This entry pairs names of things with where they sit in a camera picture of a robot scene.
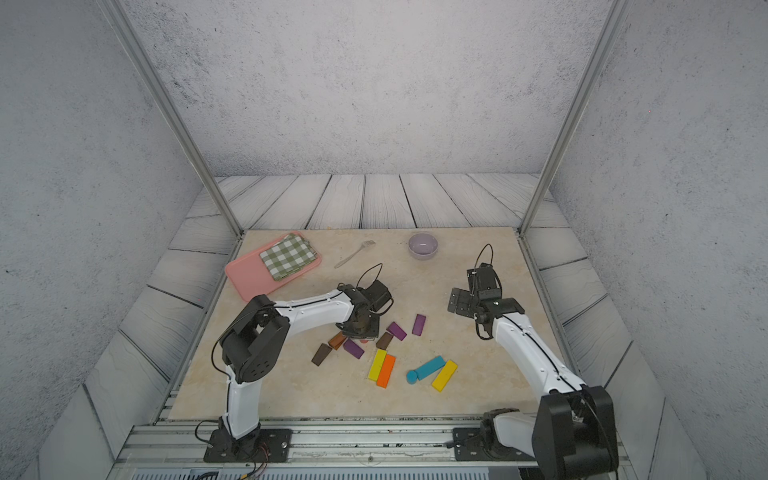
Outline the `purple wedge block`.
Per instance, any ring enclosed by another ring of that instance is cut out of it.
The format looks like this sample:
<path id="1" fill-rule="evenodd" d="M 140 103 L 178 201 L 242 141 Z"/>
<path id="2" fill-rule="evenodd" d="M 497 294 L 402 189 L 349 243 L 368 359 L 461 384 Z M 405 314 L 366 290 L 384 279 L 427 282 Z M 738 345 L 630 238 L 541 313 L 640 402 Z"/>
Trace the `purple wedge block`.
<path id="1" fill-rule="evenodd" d="M 407 337 L 405 330 L 396 322 L 390 323 L 387 327 L 387 331 L 399 341 L 403 341 Z"/>
<path id="2" fill-rule="evenodd" d="M 365 350 L 352 339 L 345 340 L 343 349 L 356 359 L 361 359 L 365 353 Z"/>

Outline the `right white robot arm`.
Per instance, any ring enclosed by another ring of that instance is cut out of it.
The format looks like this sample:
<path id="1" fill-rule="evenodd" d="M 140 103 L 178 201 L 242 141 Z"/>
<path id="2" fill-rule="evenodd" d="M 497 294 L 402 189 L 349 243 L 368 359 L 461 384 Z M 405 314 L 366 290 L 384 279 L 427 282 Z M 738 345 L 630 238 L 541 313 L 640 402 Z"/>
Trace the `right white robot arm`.
<path id="1" fill-rule="evenodd" d="M 477 335 L 496 341 L 534 393 L 530 417 L 515 408 L 486 412 L 478 429 L 459 428 L 459 461 L 510 461 L 527 456 L 546 479 L 584 479 L 620 466 L 614 404 L 602 386 L 590 386 L 561 362 L 535 331 L 522 306 L 497 291 L 455 288 L 447 309 L 474 320 Z"/>

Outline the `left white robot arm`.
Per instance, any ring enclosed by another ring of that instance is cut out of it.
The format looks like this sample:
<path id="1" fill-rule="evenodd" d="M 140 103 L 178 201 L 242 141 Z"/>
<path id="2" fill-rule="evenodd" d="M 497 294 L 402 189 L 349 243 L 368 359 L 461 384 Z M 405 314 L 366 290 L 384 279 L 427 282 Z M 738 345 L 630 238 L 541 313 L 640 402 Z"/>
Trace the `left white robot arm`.
<path id="1" fill-rule="evenodd" d="M 295 301 L 253 297 L 218 339 L 228 376 L 221 421 L 230 438 L 241 440 L 259 430 L 262 379 L 276 366 L 287 339 L 325 325 L 348 339 L 374 339 L 380 317 L 393 304 L 379 280 L 367 288 L 341 283 L 324 295 Z"/>

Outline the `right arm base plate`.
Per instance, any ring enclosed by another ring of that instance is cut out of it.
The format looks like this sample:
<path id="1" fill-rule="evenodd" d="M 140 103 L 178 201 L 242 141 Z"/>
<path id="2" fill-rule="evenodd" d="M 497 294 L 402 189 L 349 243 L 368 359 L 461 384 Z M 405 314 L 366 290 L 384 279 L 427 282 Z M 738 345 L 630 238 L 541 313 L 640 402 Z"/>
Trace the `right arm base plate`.
<path id="1" fill-rule="evenodd" d="M 523 451 L 491 440 L 490 433 L 482 427 L 454 428 L 452 439 L 445 444 L 445 447 L 453 451 L 454 459 L 459 462 L 534 460 Z"/>

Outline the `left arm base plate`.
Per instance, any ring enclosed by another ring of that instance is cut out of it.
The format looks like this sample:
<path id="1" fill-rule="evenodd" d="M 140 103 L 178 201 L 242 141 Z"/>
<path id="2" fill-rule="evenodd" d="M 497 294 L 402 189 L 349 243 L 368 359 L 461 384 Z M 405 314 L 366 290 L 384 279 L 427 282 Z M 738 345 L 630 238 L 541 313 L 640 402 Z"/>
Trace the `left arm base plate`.
<path id="1" fill-rule="evenodd" d="M 213 431 L 203 455 L 205 463 L 285 463 L 293 431 L 257 429 L 235 440 L 224 427 Z"/>

